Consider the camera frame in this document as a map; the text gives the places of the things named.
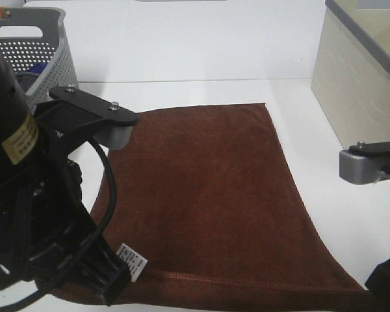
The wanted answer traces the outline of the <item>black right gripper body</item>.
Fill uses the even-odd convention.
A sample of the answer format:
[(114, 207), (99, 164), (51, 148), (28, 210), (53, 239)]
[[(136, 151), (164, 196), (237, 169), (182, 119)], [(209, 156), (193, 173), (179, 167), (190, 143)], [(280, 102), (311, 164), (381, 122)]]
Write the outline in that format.
[(375, 296), (390, 296), (390, 258), (376, 266), (365, 286)]

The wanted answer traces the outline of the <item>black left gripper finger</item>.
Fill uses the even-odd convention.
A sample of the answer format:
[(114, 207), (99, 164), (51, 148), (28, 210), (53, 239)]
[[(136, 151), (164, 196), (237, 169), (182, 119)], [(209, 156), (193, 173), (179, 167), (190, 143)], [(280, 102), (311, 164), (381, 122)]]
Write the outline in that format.
[(128, 264), (99, 236), (68, 274), (68, 281), (91, 290), (106, 306), (131, 282)]

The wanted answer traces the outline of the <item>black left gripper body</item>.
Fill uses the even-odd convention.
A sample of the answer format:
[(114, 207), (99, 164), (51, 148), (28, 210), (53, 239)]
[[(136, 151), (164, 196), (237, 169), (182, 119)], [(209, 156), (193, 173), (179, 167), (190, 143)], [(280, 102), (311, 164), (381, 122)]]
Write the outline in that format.
[(68, 281), (96, 225), (81, 203), (81, 171), (63, 158), (14, 166), (0, 159), (0, 290), (23, 280)]

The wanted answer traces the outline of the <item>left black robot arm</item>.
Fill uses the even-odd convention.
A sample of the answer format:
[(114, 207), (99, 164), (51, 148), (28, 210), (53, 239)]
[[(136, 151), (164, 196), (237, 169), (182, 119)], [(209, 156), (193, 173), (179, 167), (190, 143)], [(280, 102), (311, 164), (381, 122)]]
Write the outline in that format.
[[(19, 281), (40, 282), (5, 311), (19, 311), (64, 283), (90, 289), (111, 305), (131, 281), (129, 267), (103, 238), (117, 201), (103, 148), (125, 147), (138, 116), (72, 86), (56, 86), (50, 96), (31, 110), (0, 55), (0, 291)], [(107, 176), (100, 223), (83, 205), (81, 169), (68, 157), (84, 143)]]

